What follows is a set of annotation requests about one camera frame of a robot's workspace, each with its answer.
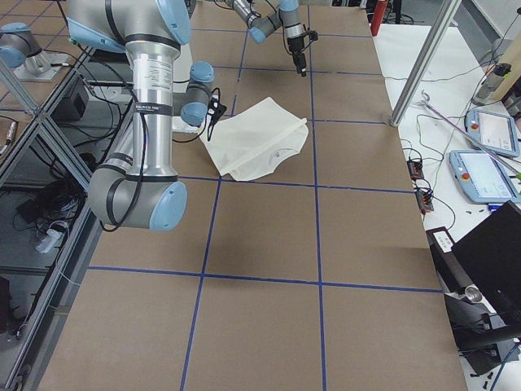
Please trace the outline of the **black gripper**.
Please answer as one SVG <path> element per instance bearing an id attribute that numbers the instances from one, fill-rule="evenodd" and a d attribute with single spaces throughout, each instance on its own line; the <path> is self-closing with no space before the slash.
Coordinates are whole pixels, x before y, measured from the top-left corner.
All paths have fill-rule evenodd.
<path id="1" fill-rule="evenodd" d="M 293 57 L 293 63 L 296 67 L 297 73 L 301 77 L 307 75 L 307 62 L 304 54 L 304 36 L 288 37 L 286 39 L 288 51 Z"/>
<path id="2" fill-rule="evenodd" d="M 223 117 L 225 112 L 226 105 L 222 104 L 219 99 L 213 99 L 208 105 L 207 118 L 209 119 L 209 124 L 206 125 L 208 137 L 212 137 L 215 125 Z"/>

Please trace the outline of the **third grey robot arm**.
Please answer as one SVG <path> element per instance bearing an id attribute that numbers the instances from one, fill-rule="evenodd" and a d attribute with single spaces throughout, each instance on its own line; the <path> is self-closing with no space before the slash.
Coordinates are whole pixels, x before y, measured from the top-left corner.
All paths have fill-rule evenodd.
<path id="1" fill-rule="evenodd" d="M 22 22 L 1 27 L 1 60 L 21 81 L 52 81 L 69 55 L 45 51 Z"/>

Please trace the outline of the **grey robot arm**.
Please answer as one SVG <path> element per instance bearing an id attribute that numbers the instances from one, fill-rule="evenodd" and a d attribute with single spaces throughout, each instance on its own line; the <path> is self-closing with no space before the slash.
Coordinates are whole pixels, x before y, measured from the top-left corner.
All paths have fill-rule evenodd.
<path id="1" fill-rule="evenodd" d="M 225 1 L 225 4 L 240 16 L 250 37 L 257 44 L 261 44 L 278 29 L 282 29 L 286 37 L 285 48 L 297 73 L 302 77 L 307 75 L 304 38 L 311 31 L 306 29 L 301 21 L 298 1 L 280 1 L 267 16 L 263 16 L 254 8 L 253 1 Z"/>
<path id="2" fill-rule="evenodd" d="M 72 1 L 68 29 L 81 45 L 124 53 L 133 72 L 133 123 L 93 173 L 90 208 L 106 232 L 120 227 L 172 230 L 182 220 L 186 185 L 172 164 L 173 118 L 201 126 L 213 103 L 212 66 L 190 67 L 186 89 L 173 89 L 174 63 L 190 41 L 183 1 Z"/>

